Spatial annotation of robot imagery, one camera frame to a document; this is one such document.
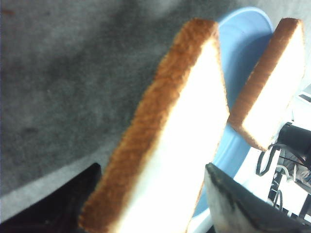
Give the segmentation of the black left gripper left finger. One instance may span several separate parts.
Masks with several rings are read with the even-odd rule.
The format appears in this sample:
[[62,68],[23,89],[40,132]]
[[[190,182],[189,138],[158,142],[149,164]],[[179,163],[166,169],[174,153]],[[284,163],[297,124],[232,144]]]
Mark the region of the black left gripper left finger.
[[2,233],[84,233],[81,209],[94,191],[101,166],[93,163],[63,186],[0,224]]

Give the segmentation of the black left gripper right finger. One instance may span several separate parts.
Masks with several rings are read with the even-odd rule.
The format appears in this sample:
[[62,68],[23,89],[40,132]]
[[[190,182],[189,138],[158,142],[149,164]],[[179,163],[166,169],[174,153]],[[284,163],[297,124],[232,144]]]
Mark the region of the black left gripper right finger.
[[281,213],[208,163],[207,202],[217,233],[309,233],[311,227]]

